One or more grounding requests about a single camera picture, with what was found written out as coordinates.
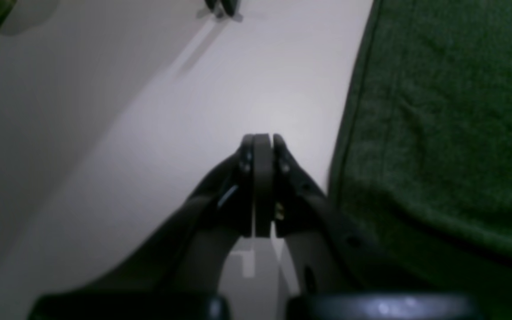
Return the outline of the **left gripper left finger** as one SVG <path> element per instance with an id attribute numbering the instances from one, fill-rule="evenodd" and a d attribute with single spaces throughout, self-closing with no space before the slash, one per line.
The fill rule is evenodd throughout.
<path id="1" fill-rule="evenodd" d="M 122 263 L 87 285 L 42 296 L 31 320 L 229 320 L 217 288 L 226 257 L 253 231 L 265 135 L 245 135 Z"/>

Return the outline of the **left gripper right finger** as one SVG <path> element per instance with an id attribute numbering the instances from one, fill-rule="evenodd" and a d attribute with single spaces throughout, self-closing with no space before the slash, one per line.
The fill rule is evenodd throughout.
<path id="1" fill-rule="evenodd" d="M 291 255 L 300 293 L 287 320 L 481 320 L 464 293 L 439 289 L 407 271 L 340 213 L 272 136 L 276 235 Z"/>

